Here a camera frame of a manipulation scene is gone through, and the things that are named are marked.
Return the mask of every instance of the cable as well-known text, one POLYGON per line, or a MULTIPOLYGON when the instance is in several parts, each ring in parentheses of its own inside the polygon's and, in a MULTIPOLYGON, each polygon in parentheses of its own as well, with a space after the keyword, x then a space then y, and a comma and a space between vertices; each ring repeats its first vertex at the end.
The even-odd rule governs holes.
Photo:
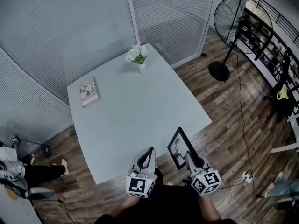
POLYGON ((217 188, 217 189, 227 189, 227 188, 231 188, 233 186, 238 186, 240 184, 242 184, 243 182, 239 183, 239 184, 233 184, 233 185, 230 185, 230 186, 227 186, 227 187, 223 187, 223 188, 217 188))
POLYGON ((255 223, 256 223, 255 221, 247 222, 247 221, 245 221, 244 219, 241 218, 241 209, 238 207, 238 205, 235 203, 235 201, 234 201, 234 199, 233 199, 234 188, 235 188, 236 185, 239 185, 240 183, 242 183, 242 182, 240 182, 241 180, 244 180, 244 179, 243 179, 243 178, 240 178, 240 179, 237 179, 237 180, 234 181, 234 184, 233 184, 233 187, 232 187, 232 190, 231 190, 231 198, 232 198, 233 203, 235 204, 235 206, 236 206, 237 209, 239 210, 239 218, 240 218, 240 220, 243 221, 243 222, 245 222, 245 223, 247 223, 247 224, 251 224, 251 223, 255 224, 255 223))
POLYGON ((59 208, 59 209, 61 209, 61 210, 64 210, 65 213, 66 213, 66 215, 70 218, 70 220, 71 220, 73 223, 78 224, 78 223, 75 221, 75 219, 73 218, 73 216, 70 214, 70 212, 66 210, 66 206, 65 206, 65 203, 64 203, 64 202, 63 202, 64 209, 61 208, 61 207, 59 207, 59 206, 56 206, 56 205, 54 205, 54 204, 52 204, 52 203, 49 203, 49 204, 52 205, 52 206, 54 206, 54 207, 57 207, 57 208, 59 208))
MULTIPOLYGON (((239 52, 237 53, 237 72, 238 72, 238 76, 239 76, 239 85, 240 85, 240 89, 239 89, 239 102, 240 102, 240 112, 241 112, 241 116, 242 116, 242 120, 243 120, 243 139, 245 140, 246 146, 247 146, 247 156, 248 156, 248 160, 249 160, 249 165, 250 165, 250 170, 248 170, 247 172, 251 172, 251 174, 253 175, 253 168, 252 168, 252 164, 251 164, 251 158, 250 158, 250 154, 249 154, 249 145, 247 143, 247 140, 245 139, 245 120, 243 117, 243 109, 242 109, 242 103, 241 103, 241 77, 240 77, 240 73, 239 73, 239 52)), ((254 198, 259 198, 259 197, 263 197, 262 195, 256 195, 256 190, 255 190, 255 184, 254 184, 254 180, 253 182, 253 197, 254 198)))
POLYGON ((17 177, 21 175, 21 173, 22 173, 22 170, 23 170, 23 167, 24 167, 24 163, 23 163, 23 165, 22 165, 22 168, 21 168, 21 170, 20 170, 19 174, 18 174, 16 177, 12 178, 12 179, 17 179, 17 177))

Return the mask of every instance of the white table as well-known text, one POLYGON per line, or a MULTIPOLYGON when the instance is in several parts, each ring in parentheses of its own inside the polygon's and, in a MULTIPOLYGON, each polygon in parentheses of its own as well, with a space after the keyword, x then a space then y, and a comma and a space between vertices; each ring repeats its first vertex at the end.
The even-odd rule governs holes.
POLYGON ((123 54, 67 87, 78 140, 96 184, 126 174, 132 158, 147 147, 154 147, 157 156, 165 153, 178 127, 191 137, 211 123, 167 62, 149 43, 146 47, 146 74, 123 54), (79 87, 91 77, 100 100, 83 108, 79 87))

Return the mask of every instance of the power strip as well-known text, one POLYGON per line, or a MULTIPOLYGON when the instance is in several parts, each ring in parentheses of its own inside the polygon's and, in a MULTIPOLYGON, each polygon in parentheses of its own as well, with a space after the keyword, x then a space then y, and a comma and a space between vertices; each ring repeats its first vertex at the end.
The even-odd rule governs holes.
POLYGON ((244 179, 246 183, 250 184, 252 182, 252 180, 253 180, 253 175, 251 175, 251 174, 249 174, 247 172, 244 172, 242 174, 242 179, 244 179))

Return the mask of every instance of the picture frame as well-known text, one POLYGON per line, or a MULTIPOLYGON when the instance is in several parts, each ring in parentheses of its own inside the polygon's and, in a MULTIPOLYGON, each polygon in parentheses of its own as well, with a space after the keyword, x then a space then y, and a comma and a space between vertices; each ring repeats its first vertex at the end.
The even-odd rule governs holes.
POLYGON ((182 169, 186 165, 186 151, 190 151, 191 154, 196 155, 195 149, 181 127, 176 130, 169 145, 167 146, 167 149, 178 170, 182 169))

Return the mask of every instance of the black picture frame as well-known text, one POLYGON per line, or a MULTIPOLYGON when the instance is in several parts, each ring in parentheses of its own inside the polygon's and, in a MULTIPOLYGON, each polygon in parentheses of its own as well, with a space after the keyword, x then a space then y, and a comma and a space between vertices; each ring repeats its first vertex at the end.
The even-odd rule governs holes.
POLYGON ((174 157, 172 151, 170 150, 170 147, 173 145, 173 142, 174 142, 174 140, 176 139, 176 137, 178 136, 178 134, 181 135, 181 137, 182 137, 183 141, 185 142, 187 148, 189 149, 190 153, 191 153, 191 154, 195 154, 195 155, 197 155, 197 154, 196 154, 196 151, 195 151, 195 149, 193 148, 191 142, 189 141, 189 139, 187 138, 186 134, 184 133, 183 129, 182 129, 181 127, 179 127, 179 128, 176 130, 174 136, 172 137, 172 139, 171 139, 169 145, 167 146, 167 149, 168 149, 168 152, 170 153, 170 155, 171 155, 171 157, 172 157, 174 163, 176 164, 178 170, 180 170, 180 169, 182 169, 182 168, 186 165, 186 161, 185 161, 183 164, 180 165, 180 164, 178 163, 177 159, 174 157))

